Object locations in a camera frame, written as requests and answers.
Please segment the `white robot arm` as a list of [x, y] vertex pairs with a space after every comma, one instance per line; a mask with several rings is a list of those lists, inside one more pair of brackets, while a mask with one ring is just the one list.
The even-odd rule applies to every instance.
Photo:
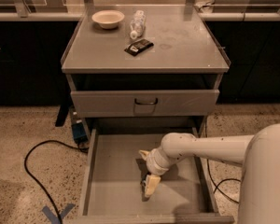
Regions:
[[168, 133], [158, 147], [139, 154], [148, 169], [147, 198], [171, 166], [187, 157], [205, 158], [242, 168], [238, 224], [280, 224], [280, 123], [253, 135], [199, 138]]

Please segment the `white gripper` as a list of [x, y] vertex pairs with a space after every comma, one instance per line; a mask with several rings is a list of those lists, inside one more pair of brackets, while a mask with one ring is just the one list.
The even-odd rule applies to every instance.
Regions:
[[150, 152], [139, 150], [139, 154], [143, 160], [146, 160], [147, 169], [152, 173], [152, 175], [147, 175], [145, 179], [145, 197], [149, 198], [161, 182], [159, 175], [164, 175], [172, 164], [162, 149], [154, 148]]

